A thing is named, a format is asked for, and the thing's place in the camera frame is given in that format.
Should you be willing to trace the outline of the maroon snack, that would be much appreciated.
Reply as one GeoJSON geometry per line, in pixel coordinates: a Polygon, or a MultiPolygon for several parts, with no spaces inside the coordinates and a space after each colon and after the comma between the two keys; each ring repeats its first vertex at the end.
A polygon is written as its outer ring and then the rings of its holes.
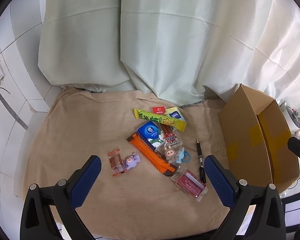
{"type": "Polygon", "coordinates": [[[170,177],[171,181],[189,197],[200,202],[208,192],[207,185],[197,178],[189,169],[179,166],[170,177]]]}

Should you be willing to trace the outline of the yellow green snack stick pack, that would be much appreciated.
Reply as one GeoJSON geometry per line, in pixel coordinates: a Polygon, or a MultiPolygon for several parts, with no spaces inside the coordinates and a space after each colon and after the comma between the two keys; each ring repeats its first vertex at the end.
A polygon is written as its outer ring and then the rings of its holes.
{"type": "Polygon", "coordinates": [[[134,109],[134,115],[136,119],[144,119],[152,122],[157,122],[162,125],[174,127],[175,129],[184,132],[187,123],[183,120],[176,119],[170,116],[159,115],[150,113],[141,109],[134,109]]]}

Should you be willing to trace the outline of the black pen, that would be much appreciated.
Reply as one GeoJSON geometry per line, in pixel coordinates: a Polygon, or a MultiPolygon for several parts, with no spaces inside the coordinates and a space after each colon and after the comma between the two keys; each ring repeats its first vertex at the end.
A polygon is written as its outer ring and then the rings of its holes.
{"type": "Polygon", "coordinates": [[[205,170],[204,170],[204,157],[203,157],[202,149],[201,149],[200,142],[199,142],[198,139],[197,139],[197,142],[196,142],[196,146],[197,146],[197,153],[198,153],[199,164],[200,164],[200,167],[199,167],[200,180],[204,184],[206,184],[206,175],[205,175],[205,170]]]}

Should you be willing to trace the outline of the red sausage snack packet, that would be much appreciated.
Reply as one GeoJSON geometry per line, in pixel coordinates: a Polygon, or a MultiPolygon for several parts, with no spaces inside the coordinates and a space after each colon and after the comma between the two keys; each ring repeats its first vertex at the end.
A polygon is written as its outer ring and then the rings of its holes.
{"type": "Polygon", "coordinates": [[[161,128],[165,136],[165,148],[177,148],[183,144],[180,135],[173,127],[161,124],[161,128]]]}

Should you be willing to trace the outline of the pale green curtain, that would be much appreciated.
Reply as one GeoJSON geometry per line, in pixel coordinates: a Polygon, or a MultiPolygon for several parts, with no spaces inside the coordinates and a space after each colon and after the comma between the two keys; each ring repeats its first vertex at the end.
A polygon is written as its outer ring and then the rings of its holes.
{"type": "Polygon", "coordinates": [[[300,115],[293,0],[46,0],[39,69],[58,86],[141,90],[178,106],[239,85],[300,115]]]}

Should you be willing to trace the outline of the small orange-striped snack packet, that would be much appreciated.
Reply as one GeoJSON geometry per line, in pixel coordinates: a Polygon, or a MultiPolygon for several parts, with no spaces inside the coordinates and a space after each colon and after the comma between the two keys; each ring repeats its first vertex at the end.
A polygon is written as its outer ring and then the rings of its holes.
{"type": "Polygon", "coordinates": [[[123,159],[121,158],[120,149],[116,149],[107,154],[113,176],[124,174],[123,172],[123,159]]]}

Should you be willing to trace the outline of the purple plush doll keychain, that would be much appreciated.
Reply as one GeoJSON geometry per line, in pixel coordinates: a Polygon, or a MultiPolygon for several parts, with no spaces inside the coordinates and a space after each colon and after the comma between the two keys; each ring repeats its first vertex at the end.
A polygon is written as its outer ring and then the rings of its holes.
{"type": "Polygon", "coordinates": [[[127,172],[128,170],[136,167],[140,161],[141,159],[139,155],[135,152],[125,157],[125,159],[123,160],[123,172],[127,172]]]}

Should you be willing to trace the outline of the brown cardboard box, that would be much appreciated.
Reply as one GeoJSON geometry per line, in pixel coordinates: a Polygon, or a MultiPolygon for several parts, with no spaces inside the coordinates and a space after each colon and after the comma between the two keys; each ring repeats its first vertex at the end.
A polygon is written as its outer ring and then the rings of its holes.
{"type": "Polygon", "coordinates": [[[218,114],[230,171],[250,185],[273,183],[286,191],[300,173],[298,157],[288,149],[292,137],[277,101],[240,85],[218,114]]]}

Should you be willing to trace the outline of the light blue plush keychain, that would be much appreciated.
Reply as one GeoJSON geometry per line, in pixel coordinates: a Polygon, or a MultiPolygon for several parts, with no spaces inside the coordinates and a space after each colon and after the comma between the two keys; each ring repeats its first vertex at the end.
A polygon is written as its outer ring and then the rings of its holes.
{"type": "Polygon", "coordinates": [[[185,150],[185,148],[180,148],[176,151],[177,159],[175,163],[188,163],[191,160],[191,155],[185,150]]]}

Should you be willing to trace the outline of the small red sachet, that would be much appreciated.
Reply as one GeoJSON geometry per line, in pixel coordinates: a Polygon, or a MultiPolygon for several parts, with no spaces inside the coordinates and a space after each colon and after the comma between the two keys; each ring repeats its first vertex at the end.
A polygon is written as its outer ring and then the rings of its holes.
{"type": "Polygon", "coordinates": [[[165,114],[165,107],[164,106],[160,106],[160,107],[153,107],[152,111],[154,114],[158,114],[158,115],[162,115],[165,114]]]}

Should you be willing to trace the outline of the grey plush pig keychain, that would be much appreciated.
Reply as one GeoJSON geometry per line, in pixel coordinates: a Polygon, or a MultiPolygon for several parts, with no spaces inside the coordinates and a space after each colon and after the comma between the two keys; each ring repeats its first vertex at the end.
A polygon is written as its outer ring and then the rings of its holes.
{"type": "Polygon", "coordinates": [[[181,160],[179,158],[179,152],[170,147],[159,148],[159,153],[167,163],[181,163],[181,160]]]}

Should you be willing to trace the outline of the orange snack bar wrapper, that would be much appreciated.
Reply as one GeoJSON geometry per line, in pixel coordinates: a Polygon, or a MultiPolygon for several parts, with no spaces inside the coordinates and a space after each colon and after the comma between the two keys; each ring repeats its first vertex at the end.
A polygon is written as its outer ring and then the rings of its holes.
{"type": "Polygon", "coordinates": [[[133,133],[127,138],[136,149],[138,149],[148,161],[163,175],[167,177],[173,176],[177,167],[173,164],[167,163],[159,157],[139,136],[139,134],[133,133]]]}

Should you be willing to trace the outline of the yellow blue tissue pack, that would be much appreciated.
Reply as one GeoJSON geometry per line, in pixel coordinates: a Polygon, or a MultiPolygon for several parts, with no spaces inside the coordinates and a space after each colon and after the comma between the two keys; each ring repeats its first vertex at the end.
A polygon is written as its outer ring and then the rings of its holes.
{"type": "Polygon", "coordinates": [[[165,115],[175,119],[186,121],[178,107],[171,107],[166,109],[165,115]]]}

